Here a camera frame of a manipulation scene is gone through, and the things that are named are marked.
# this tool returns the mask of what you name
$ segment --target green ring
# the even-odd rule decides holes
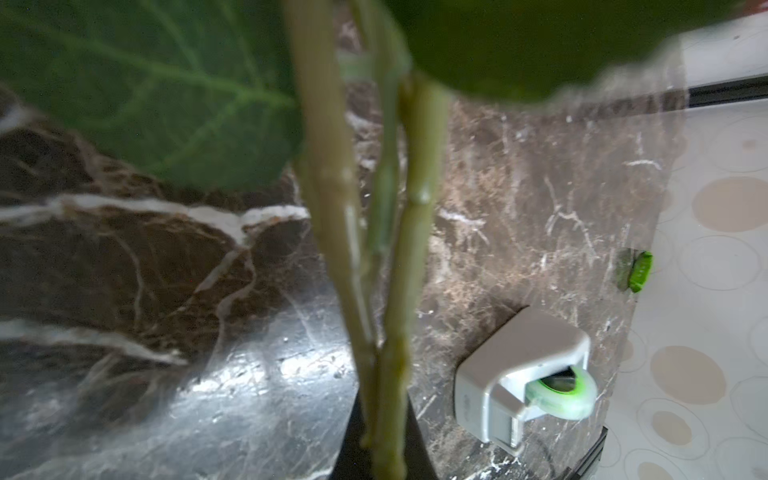
[[[559,419],[586,419],[594,409],[598,385],[586,370],[577,366],[572,366],[571,369],[576,375],[576,382],[570,392],[555,390],[541,380],[535,380],[525,386],[525,398],[531,405],[536,405]]]

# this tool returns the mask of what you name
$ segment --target marble countertop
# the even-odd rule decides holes
[[[681,85],[679,65],[643,88]],[[409,390],[440,478],[557,478],[599,436],[636,300],[617,279],[650,247],[682,128],[669,95],[607,85],[453,105]],[[364,197],[373,104],[349,89]],[[289,176],[174,190],[40,124],[0,137],[0,204],[0,478],[326,477],[356,376]],[[527,305],[590,335],[601,394],[583,422],[529,422],[511,458],[458,427],[452,380]]]

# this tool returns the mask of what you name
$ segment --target white plastic holder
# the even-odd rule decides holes
[[[519,455],[523,425],[546,414],[526,401],[525,386],[571,366],[586,371],[589,346],[589,336],[578,327],[533,307],[523,309],[458,367],[458,424],[482,442]]]

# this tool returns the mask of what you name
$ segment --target green leaf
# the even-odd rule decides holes
[[[248,188],[302,139],[279,0],[4,0],[0,82],[106,154]]]
[[[385,0],[414,61],[449,87],[540,101],[641,60],[672,34],[723,20],[734,0]]]

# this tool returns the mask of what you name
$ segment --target green stem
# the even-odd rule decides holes
[[[370,81],[373,79],[373,58],[367,53],[349,53],[338,51],[341,78],[349,83],[351,81]]]
[[[369,291],[373,291],[381,264],[390,250],[397,214],[400,188],[398,88],[400,80],[410,71],[411,56],[398,25],[380,0],[353,0],[351,5],[358,29],[373,57],[373,74],[382,109],[382,150],[373,175],[366,239],[371,256],[366,283]]]
[[[416,74],[409,105],[407,203],[400,217],[389,298],[384,314],[386,341],[379,357],[379,405],[373,443],[377,480],[406,477],[405,447],[409,340],[422,295],[429,235],[447,141],[451,95],[431,79]]]
[[[331,0],[283,0],[305,153],[295,165],[318,244],[339,296],[369,430],[376,420],[376,331],[363,287],[365,244],[352,135],[336,61]]]

